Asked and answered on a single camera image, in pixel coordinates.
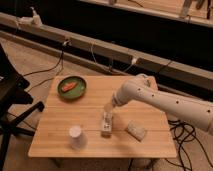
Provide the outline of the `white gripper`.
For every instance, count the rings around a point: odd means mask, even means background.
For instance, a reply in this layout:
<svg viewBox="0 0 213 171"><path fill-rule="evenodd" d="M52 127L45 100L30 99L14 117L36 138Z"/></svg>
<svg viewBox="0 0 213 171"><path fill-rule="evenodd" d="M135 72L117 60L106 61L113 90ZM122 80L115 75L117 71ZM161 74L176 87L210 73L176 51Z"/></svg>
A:
<svg viewBox="0 0 213 171"><path fill-rule="evenodd" d="M120 87L116 90L112 95L112 102L108 102L104 106L105 113L111 113L114 107L120 107L126 105L131 101L128 92L123 88Z"/></svg>

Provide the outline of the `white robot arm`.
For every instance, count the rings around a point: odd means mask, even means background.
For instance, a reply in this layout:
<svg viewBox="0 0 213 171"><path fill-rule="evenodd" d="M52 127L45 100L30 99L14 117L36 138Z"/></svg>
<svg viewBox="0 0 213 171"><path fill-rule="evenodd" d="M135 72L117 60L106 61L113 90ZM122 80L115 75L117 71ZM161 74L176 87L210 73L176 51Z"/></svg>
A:
<svg viewBox="0 0 213 171"><path fill-rule="evenodd" d="M213 135L213 102L156 90L147 75L139 74L113 93L104 110L110 113L131 100L149 104Z"/></svg>

